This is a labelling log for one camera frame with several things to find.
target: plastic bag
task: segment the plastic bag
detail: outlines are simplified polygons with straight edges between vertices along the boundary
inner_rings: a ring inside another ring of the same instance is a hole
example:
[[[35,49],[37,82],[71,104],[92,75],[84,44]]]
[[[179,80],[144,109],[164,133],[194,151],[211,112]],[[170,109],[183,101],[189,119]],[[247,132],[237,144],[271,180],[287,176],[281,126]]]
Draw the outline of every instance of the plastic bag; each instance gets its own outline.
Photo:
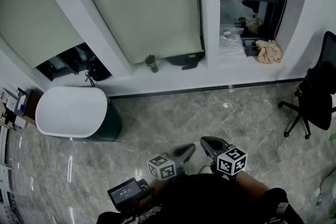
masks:
[[[244,53],[243,42],[240,35],[244,28],[241,24],[224,24],[219,29],[218,56]]]

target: office chair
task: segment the office chair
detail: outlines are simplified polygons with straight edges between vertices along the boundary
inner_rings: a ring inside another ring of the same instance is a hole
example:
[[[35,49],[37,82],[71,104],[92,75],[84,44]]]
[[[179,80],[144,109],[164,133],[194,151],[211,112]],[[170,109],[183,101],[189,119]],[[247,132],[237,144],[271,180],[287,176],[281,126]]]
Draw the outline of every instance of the office chair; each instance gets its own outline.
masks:
[[[305,79],[295,92],[295,96],[299,99],[299,106],[284,101],[278,104],[279,108],[285,105],[298,112],[292,126],[283,135],[288,137],[300,118],[303,118],[307,128],[306,139],[309,139],[311,135],[308,121],[323,130],[328,130],[331,114],[336,111],[336,107],[332,108],[331,99],[331,94],[335,92],[336,36],[328,31],[323,38],[319,60],[314,68],[308,69]]]

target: gray marble tile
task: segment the gray marble tile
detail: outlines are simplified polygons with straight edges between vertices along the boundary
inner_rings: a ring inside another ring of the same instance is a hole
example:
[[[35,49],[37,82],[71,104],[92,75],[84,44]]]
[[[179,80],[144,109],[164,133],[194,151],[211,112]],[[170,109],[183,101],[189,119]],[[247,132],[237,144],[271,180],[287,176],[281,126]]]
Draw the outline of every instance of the gray marble tile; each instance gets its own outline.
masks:
[[[329,201],[316,208],[315,191],[336,166],[336,140],[329,140],[336,119],[328,131],[311,124],[310,140],[304,138],[302,123],[284,138],[296,112],[277,104],[297,104],[293,93],[298,84],[113,100],[123,120],[116,142],[61,140],[30,124],[11,131],[8,160],[19,211],[26,223],[52,223],[53,218],[57,223],[95,223],[102,212],[115,211],[108,189],[132,177],[153,179],[146,161],[154,154],[195,143],[185,169],[196,174],[209,164],[199,139],[215,136],[248,152],[247,173],[285,189],[306,222],[321,223]]]

